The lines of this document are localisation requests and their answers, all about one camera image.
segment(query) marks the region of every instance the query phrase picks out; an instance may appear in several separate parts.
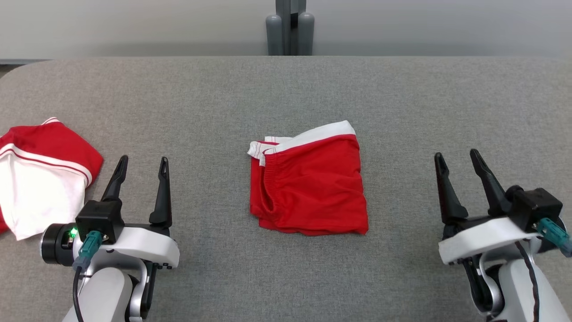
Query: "metal stand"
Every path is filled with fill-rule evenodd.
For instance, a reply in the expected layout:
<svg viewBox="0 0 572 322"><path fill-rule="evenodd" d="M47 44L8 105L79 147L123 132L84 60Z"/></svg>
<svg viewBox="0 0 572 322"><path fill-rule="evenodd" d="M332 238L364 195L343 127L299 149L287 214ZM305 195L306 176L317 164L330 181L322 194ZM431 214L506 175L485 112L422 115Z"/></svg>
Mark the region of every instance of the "metal stand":
<svg viewBox="0 0 572 322"><path fill-rule="evenodd" d="M276 14L266 18L268 55L311 56L314 16L306 0L276 0Z"/></svg>

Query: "black cable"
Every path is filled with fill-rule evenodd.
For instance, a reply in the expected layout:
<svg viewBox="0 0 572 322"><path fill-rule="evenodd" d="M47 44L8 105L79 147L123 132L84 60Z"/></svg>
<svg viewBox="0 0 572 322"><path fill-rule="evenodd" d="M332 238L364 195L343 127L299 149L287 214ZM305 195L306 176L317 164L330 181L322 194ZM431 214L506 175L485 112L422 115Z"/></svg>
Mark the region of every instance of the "black cable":
<svg viewBox="0 0 572 322"><path fill-rule="evenodd" d="M81 269L81 267L78 267L76 270L76 275L73 277L73 308L76 310L78 322L84 322L84 318L81 316L80 300L77 293L77 285L80 283Z"/></svg>
<svg viewBox="0 0 572 322"><path fill-rule="evenodd" d="M540 319L540 298L538 296L538 283L536 281L536 275L534 274L534 268L530 262L529 255L526 253L525 249L522 247L520 242L515 243L522 258L525 260L526 267L529 269L530 281L533 283L533 298L534 298L534 309L533 309L533 322L539 322Z"/></svg>

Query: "floor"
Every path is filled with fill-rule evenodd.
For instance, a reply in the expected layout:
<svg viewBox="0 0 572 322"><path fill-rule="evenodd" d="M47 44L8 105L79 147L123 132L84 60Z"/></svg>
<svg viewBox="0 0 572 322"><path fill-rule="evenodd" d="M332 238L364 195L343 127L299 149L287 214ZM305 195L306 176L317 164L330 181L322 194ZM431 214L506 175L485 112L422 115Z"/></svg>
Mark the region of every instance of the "floor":
<svg viewBox="0 0 572 322"><path fill-rule="evenodd" d="M20 67L21 65L0 65L0 78L2 78L2 76L8 74L9 71L11 71L12 69L16 68L16 67Z"/></svg>

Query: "white wall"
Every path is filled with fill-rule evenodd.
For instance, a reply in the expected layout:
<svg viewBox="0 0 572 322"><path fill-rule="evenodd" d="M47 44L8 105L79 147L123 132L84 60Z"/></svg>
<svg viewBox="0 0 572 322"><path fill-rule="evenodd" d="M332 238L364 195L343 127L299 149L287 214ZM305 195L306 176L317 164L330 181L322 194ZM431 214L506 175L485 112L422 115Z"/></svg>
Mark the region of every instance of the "white wall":
<svg viewBox="0 0 572 322"><path fill-rule="evenodd" d="M569 0L307 0L315 54L541 55L572 48ZM258 55L274 0L0 0L0 60Z"/></svg>

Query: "teal cable connector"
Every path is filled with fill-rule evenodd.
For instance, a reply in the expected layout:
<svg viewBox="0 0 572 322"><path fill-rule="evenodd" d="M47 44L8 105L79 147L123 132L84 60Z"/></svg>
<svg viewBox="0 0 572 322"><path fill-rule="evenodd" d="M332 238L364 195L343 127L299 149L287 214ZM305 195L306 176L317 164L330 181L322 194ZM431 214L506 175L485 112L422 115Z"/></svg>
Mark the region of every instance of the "teal cable connector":
<svg viewBox="0 0 572 322"><path fill-rule="evenodd" d="M85 237L84 244L81 245L80 255L73 262L73 270L77 270L78 268L88 268L89 264L92 262L93 256L99 250L103 241L104 237L99 231L90 231Z"/></svg>
<svg viewBox="0 0 572 322"><path fill-rule="evenodd" d="M568 233L548 218L542 218L537 224L537 231L547 240L555 244L564 256L572 257L572 241Z"/></svg>

